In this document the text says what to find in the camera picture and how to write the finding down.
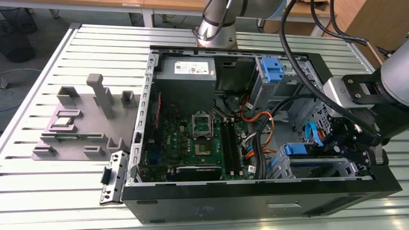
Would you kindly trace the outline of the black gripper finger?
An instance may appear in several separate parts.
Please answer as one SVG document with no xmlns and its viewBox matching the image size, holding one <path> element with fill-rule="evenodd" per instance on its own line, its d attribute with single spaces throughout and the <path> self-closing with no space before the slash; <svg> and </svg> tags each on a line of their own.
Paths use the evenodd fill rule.
<svg viewBox="0 0 409 230">
<path fill-rule="evenodd" d="M 337 153 L 344 153 L 353 136 L 353 124 L 345 118 L 333 118 L 331 122 L 331 144 Z"/>
<path fill-rule="evenodd" d="M 365 150 L 344 150 L 344 157 L 365 167 L 388 165 L 388 155 L 382 145 L 370 146 Z"/>
</svg>

